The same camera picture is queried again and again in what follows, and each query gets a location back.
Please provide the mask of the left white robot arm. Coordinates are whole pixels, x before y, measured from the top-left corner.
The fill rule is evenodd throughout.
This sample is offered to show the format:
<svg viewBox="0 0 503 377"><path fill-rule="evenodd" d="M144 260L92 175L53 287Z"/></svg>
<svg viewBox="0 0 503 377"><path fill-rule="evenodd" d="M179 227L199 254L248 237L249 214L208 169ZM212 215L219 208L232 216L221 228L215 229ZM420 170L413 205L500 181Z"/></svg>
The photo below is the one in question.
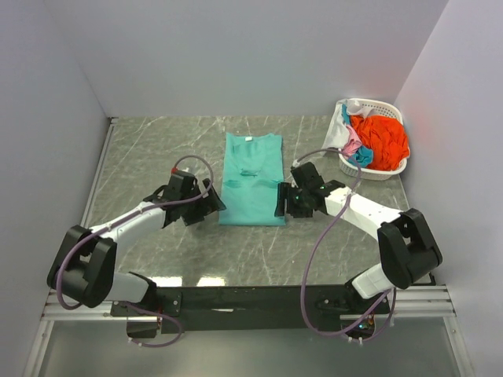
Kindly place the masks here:
<svg viewBox="0 0 503 377"><path fill-rule="evenodd" d="M149 315L158 306L156 284L137 273L116 272L118 253L177 220L192 225L225 208L210 179L199 183L193 174L176 170L167 184L133 210L90 229L71 227L50 268L47 284L81 306L126 301L138 315Z"/></svg>

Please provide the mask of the teal t shirt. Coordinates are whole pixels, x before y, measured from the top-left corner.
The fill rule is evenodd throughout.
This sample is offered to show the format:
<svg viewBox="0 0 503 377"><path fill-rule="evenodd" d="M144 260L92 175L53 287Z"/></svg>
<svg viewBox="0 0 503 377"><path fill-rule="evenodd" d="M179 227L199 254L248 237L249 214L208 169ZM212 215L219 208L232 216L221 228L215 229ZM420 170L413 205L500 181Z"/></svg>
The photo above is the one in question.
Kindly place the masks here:
<svg viewBox="0 0 503 377"><path fill-rule="evenodd" d="M284 226L275 215L278 185L284 181L283 138L226 135L221 199L226 209L220 225Z"/></svg>

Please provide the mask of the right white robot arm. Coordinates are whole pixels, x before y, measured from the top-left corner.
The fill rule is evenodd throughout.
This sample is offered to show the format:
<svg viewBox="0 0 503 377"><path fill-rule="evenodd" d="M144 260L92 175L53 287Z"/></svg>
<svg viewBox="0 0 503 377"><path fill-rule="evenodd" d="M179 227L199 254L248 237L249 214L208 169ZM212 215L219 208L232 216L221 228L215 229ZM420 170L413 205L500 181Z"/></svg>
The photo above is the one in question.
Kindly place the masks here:
<svg viewBox="0 0 503 377"><path fill-rule="evenodd" d="M380 262L349 283L344 297L351 312L365 312L375 295L393 287L405 290L442 264L441 251L419 210L385 207L339 181L324 181L313 163L293 168L292 176L294 184L278 185L275 216L311 218L319 211L350 223L378 243Z"/></svg>

